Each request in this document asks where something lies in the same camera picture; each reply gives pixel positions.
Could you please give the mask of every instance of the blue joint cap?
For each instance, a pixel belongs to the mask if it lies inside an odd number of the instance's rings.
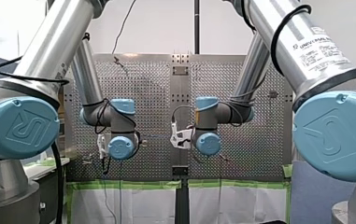
[[[356,182],[356,92],[328,91],[297,111],[293,140],[318,171]]]
[[[221,138],[215,133],[204,133],[197,139],[197,149],[206,156],[213,156],[221,150]]]
[[[113,99],[111,104],[123,114],[135,114],[135,101],[132,99]]]
[[[123,161],[131,157],[134,152],[134,143],[127,137],[117,136],[108,144],[108,154],[114,160]]]
[[[197,107],[198,111],[204,111],[213,106],[218,105],[219,98],[214,96],[200,96],[197,97],[195,101],[195,106]]]
[[[59,119],[47,102],[31,96],[0,103],[0,159],[23,160],[48,149],[58,137]]]

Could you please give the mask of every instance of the universal robots logo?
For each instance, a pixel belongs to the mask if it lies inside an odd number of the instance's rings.
[[[38,147],[49,126],[49,119],[23,109],[12,122],[7,139]]]

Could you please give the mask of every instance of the white wall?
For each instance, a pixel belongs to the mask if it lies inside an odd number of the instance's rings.
[[[21,56],[44,19],[45,0],[0,0],[0,58]]]
[[[314,22],[326,30],[356,64],[356,0],[302,0],[313,8]]]
[[[113,0],[90,25],[94,52],[111,52],[132,0]],[[246,54],[252,33],[230,3],[201,1],[201,53]],[[193,0],[137,0],[116,52],[194,52]]]

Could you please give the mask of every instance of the robotic arm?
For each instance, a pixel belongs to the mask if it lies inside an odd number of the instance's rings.
[[[296,95],[292,132],[302,156],[324,174],[356,182],[356,91],[333,91],[356,78],[356,66],[311,21],[310,6],[295,0],[229,2],[253,23],[256,34],[228,104],[197,98],[193,144],[214,155],[221,148],[219,123],[251,120],[251,99],[271,57]]]
[[[0,160],[33,157],[51,146],[59,132],[58,91],[73,61],[83,109],[92,126],[111,127],[109,155],[125,160],[139,145],[135,102],[103,98],[88,36],[92,18],[107,1],[56,1],[13,75],[0,79]]]

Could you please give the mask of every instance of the metal backboard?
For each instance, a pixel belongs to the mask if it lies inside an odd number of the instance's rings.
[[[227,101],[234,91],[244,56],[193,55],[192,106],[198,96]],[[221,157],[191,151],[189,178],[282,180],[282,164],[291,163],[292,91],[274,66],[257,91],[254,120],[239,128],[219,125]]]
[[[135,100],[137,129],[148,146],[122,164],[112,161],[109,174],[103,176],[97,136],[93,127],[78,118],[81,105],[73,82],[65,89],[66,154],[72,158],[69,181],[170,180],[173,165],[189,165],[189,178],[283,179],[281,165],[291,163],[292,91],[273,67],[258,92],[255,120],[241,128],[220,125],[221,154],[230,160],[226,162],[219,157],[203,158],[195,150],[172,148],[171,113],[178,105],[194,105],[200,95],[227,100],[244,56],[184,55],[184,61],[176,54],[117,57],[122,66],[109,54],[94,55],[102,90],[108,99]],[[276,91],[278,97],[268,97],[270,91]],[[192,123],[192,115],[189,110],[177,113],[180,129]]]

